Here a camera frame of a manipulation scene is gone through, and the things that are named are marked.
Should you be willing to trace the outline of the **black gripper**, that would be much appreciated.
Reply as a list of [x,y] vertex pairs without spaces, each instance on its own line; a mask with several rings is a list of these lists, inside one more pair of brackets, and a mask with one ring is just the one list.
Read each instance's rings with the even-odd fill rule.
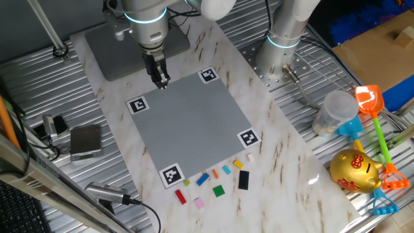
[[166,89],[170,77],[166,71],[166,60],[164,53],[162,51],[149,54],[144,53],[143,60],[146,66],[146,71],[149,72],[151,77],[151,81],[157,88]]

